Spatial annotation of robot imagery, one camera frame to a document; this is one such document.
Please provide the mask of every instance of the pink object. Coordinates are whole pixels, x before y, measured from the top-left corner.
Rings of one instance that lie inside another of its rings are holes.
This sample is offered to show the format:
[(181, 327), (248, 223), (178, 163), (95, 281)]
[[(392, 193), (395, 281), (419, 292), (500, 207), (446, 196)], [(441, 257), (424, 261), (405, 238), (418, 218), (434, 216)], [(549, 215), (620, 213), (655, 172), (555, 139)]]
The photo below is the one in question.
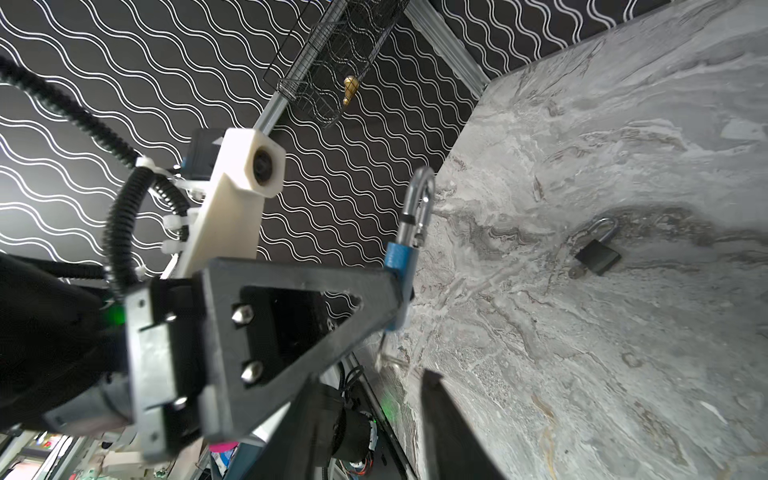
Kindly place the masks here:
[(237, 447), (239, 442), (227, 442), (217, 443), (208, 447), (211, 453), (224, 453), (229, 452), (231, 449)]

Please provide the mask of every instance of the black wavy patterned wall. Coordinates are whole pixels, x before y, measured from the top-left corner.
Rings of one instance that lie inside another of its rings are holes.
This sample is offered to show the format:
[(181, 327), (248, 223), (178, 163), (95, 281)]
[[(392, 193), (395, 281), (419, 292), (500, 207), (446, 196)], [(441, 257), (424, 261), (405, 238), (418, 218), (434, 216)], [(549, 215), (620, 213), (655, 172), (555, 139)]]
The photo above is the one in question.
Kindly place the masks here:
[[(315, 0), (291, 41), (326, 2)], [(9, 0), (0, 55), (75, 96), (160, 165), (178, 164), (199, 127), (250, 127), (272, 94), (263, 81), (298, 0)], [(283, 59), (289, 65), (292, 59)], [(4, 251), (101, 262), (109, 204), (126, 171), (62, 118), (0, 85), (0, 242)], [(439, 168), (474, 100), (403, 19), (345, 119), (320, 130), (289, 109), (273, 131), (286, 186), (265, 208), (272, 260), (380, 265), (412, 172)], [(164, 268), (168, 209), (147, 199), (137, 265)]]
[(490, 78), (670, 0), (431, 0)]

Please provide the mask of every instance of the black wire basket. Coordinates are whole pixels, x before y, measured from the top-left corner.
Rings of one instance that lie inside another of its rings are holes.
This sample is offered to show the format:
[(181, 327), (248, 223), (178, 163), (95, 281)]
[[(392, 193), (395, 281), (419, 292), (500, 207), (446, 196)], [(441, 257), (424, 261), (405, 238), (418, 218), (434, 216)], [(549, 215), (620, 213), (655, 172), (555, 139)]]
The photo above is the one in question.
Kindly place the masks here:
[(286, 57), (283, 42), (265, 81), (321, 127), (335, 124), (353, 101), (408, 1), (333, 0), (312, 27), (288, 73), (276, 81), (274, 76), (272, 81), (268, 78), (270, 72), (278, 70), (278, 57)]

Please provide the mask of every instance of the marble surface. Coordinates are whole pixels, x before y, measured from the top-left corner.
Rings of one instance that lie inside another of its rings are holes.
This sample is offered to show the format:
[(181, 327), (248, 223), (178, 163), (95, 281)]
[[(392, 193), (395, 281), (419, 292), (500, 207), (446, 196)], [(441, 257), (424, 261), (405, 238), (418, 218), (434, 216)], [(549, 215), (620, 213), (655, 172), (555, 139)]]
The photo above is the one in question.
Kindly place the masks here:
[[(427, 368), (508, 478), (768, 478), (767, 19), (677, 2), (488, 87), (377, 379), (422, 478)], [(572, 280), (602, 214), (623, 259)]]

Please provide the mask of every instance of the black padlock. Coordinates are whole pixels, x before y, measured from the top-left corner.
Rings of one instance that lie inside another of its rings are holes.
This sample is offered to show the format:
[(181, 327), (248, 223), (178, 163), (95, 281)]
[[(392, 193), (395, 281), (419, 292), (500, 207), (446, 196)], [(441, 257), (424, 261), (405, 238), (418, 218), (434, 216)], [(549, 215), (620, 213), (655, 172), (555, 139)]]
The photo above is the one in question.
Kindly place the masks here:
[[(575, 258), (581, 264), (589, 269), (595, 275), (602, 275), (610, 269), (617, 261), (621, 259), (621, 254), (608, 247), (606, 243), (619, 231), (619, 223), (613, 217), (602, 217), (595, 221), (588, 229), (587, 233), (592, 233), (606, 223), (611, 224), (611, 229), (605, 233), (599, 240), (592, 240), (587, 246), (576, 253)], [(578, 278), (586, 272), (580, 266), (574, 266), (568, 275), (571, 278)]]

